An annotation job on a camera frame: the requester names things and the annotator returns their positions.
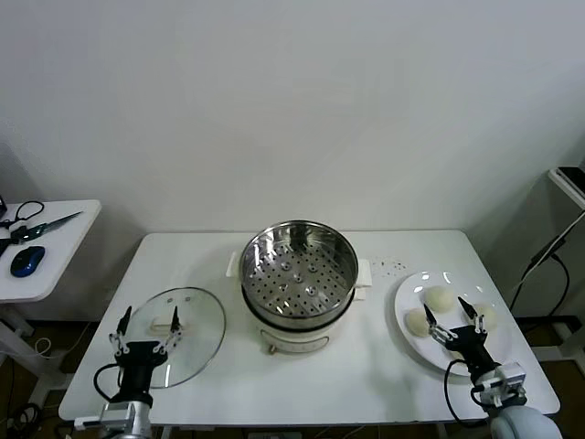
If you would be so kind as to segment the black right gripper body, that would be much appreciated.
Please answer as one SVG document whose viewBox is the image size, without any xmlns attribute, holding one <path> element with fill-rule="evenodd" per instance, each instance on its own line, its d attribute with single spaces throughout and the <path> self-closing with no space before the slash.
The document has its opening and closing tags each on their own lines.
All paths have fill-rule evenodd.
<svg viewBox="0 0 585 439">
<path fill-rule="evenodd" d="M 485 347 L 486 333 L 476 332 L 474 327 L 456 327 L 451 332 L 456 337 L 448 340 L 445 347 L 463 356 L 471 375 L 484 375 L 500 366 Z"/>
</svg>

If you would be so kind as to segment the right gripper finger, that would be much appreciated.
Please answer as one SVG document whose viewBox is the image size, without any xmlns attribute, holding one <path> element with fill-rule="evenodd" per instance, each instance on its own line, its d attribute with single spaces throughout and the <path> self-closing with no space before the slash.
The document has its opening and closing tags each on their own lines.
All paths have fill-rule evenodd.
<svg viewBox="0 0 585 439">
<path fill-rule="evenodd" d="M 458 301 L 463 308 L 464 313 L 468 316 L 470 321 L 473 323 L 474 332 L 477 334 L 486 334 L 486 328 L 484 324 L 484 315 L 479 314 L 476 309 L 462 297 L 458 296 Z"/>
<path fill-rule="evenodd" d="M 455 334 L 437 322 L 434 314 L 427 305 L 424 305 L 424 312 L 429 325 L 429 334 L 435 341 L 445 345 L 447 342 L 455 340 Z"/>
</svg>

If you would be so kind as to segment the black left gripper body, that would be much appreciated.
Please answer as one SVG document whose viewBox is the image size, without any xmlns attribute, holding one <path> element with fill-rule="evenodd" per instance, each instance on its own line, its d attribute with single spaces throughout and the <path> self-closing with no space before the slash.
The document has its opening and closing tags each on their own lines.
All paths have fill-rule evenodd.
<svg viewBox="0 0 585 439">
<path fill-rule="evenodd" d="M 122 381 L 113 401 L 152 403 L 152 375 L 157 367 L 167 361 L 167 353 L 156 341 L 134 341 L 127 348 L 127 352 L 116 356 L 116 363 L 122 370 Z"/>
</svg>

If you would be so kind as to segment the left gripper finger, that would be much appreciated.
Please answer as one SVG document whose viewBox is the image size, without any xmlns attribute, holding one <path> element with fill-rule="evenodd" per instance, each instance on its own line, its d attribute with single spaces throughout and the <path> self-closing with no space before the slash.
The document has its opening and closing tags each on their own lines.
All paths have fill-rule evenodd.
<svg viewBox="0 0 585 439">
<path fill-rule="evenodd" d="M 110 333 L 109 341 L 112 345 L 113 354 L 116 358 L 120 357 L 122 354 L 128 354 L 130 352 L 130 348 L 128 347 L 125 334 L 132 316 L 132 308 L 129 306 L 122 318 L 119 320 L 118 326 L 116 327 L 116 331 Z"/>
<path fill-rule="evenodd" d="M 154 347 L 154 354 L 170 354 L 177 347 L 182 337 L 183 329 L 178 315 L 178 307 L 176 306 L 171 320 L 170 332 L 163 341 Z"/>
</svg>

